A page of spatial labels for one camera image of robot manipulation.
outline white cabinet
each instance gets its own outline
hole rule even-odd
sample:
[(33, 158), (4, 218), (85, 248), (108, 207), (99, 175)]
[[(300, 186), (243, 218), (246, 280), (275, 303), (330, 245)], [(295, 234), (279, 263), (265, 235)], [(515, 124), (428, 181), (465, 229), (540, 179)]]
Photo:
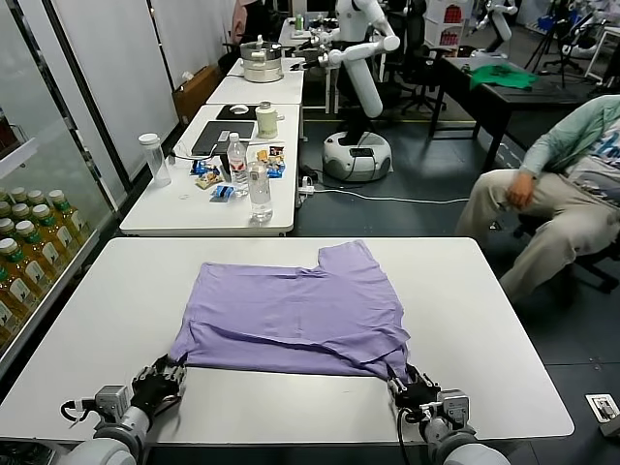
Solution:
[(457, 49), (473, 0), (428, 0), (424, 39), (431, 47)]

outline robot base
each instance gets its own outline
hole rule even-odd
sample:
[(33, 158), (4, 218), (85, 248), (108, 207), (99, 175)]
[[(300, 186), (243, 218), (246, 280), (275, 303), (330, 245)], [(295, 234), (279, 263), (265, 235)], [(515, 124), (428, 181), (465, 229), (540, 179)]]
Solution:
[(369, 182), (381, 179), (391, 167), (391, 148), (387, 140), (366, 132), (359, 145), (341, 145), (347, 133), (325, 141), (323, 171), (341, 181)]

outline power strip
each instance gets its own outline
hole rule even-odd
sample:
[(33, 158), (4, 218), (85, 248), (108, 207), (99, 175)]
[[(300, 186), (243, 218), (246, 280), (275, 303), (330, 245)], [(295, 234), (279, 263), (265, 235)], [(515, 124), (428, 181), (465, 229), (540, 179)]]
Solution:
[(314, 185), (312, 184), (312, 179), (310, 179), (310, 176), (303, 176), (303, 179), (301, 179), (299, 193), (302, 196), (314, 196)]

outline man sitting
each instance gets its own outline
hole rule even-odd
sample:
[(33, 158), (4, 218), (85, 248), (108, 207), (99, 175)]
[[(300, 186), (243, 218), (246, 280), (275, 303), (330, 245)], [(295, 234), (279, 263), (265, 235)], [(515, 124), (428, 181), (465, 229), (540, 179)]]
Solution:
[(620, 96), (576, 109), (532, 145), (519, 170), (483, 174), (456, 235), (483, 247), (506, 209), (550, 218), (500, 280), (511, 301), (611, 244), (620, 231)]

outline black table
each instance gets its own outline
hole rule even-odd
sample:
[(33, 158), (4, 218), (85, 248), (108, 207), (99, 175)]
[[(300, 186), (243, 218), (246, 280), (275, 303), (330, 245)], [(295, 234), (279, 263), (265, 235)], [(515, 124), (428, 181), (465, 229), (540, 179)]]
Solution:
[(470, 90), (471, 77), (462, 71), (463, 66), (469, 65), (470, 69), (474, 71), (476, 68), (484, 65), (502, 64), (522, 70), (522, 68), (506, 59), (487, 56), (443, 58), (437, 63), (437, 76), (439, 77), (440, 87), (428, 136), (433, 139), (437, 131), (464, 130), (462, 127), (437, 128), (441, 103), (444, 100), (444, 94), (447, 93), (476, 120), (476, 126), (471, 139), (478, 137), (481, 127), (493, 137), (493, 142), (491, 142), (484, 160), (483, 171), (489, 171), (492, 168), (497, 149), (500, 143), (502, 143), (502, 137), (507, 131), (514, 112), (535, 111), (538, 113), (539, 111), (551, 111), (568, 114), (587, 101), (583, 96), (563, 89), (559, 85), (545, 80), (544, 77), (539, 77), (532, 85), (531, 90), (511, 89), (488, 84), (481, 84)]

